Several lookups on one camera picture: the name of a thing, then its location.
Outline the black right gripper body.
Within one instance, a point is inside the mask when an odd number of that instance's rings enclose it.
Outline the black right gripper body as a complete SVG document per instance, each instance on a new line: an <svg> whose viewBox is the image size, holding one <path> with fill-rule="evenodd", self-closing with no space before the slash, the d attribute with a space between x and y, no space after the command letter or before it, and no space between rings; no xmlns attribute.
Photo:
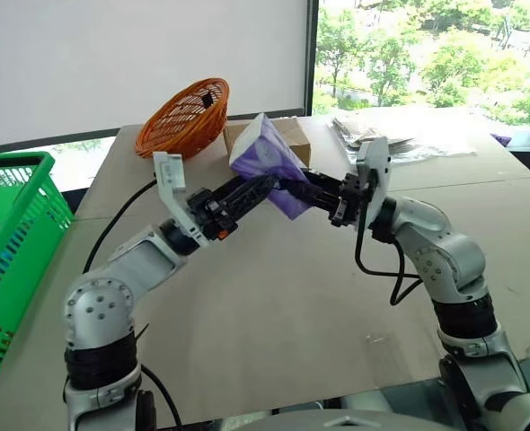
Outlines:
<svg viewBox="0 0 530 431"><path fill-rule="evenodd" d="M337 227L358 225L360 212L367 209L374 193L374 175L348 173L338 188L338 205L331 213L331 224Z"/></svg>

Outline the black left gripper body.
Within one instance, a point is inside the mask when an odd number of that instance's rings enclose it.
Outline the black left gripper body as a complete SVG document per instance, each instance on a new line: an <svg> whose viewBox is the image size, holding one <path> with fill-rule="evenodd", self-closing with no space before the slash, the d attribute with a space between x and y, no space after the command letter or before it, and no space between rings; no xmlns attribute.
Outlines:
<svg viewBox="0 0 530 431"><path fill-rule="evenodd" d="M222 241L238 224L209 189L200 189L186 198L186 204L203 235L210 241Z"/></svg>

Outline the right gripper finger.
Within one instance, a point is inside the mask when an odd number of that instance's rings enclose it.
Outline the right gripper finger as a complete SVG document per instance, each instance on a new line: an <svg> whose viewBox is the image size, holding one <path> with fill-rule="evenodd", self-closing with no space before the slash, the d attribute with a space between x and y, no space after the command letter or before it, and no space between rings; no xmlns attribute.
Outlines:
<svg viewBox="0 0 530 431"><path fill-rule="evenodd" d="M304 170L305 177L315 186L322 189L338 189L344 179L336 179L318 171Z"/></svg>
<svg viewBox="0 0 530 431"><path fill-rule="evenodd" d="M320 183L288 179L282 181L282 189L288 191L294 198L330 214L335 213L340 203L339 186L338 181L322 180Z"/></svg>

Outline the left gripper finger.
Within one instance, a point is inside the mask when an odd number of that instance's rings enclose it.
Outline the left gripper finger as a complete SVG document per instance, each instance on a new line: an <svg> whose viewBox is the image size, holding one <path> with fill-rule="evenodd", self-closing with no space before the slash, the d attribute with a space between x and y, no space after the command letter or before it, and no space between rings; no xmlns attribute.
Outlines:
<svg viewBox="0 0 530 431"><path fill-rule="evenodd" d="M278 185L275 175L261 175L246 180L226 197L226 212L235 222L242 219Z"/></svg>
<svg viewBox="0 0 530 431"><path fill-rule="evenodd" d="M235 176L212 191L213 200L238 200L252 191L252 185L241 176Z"/></svg>

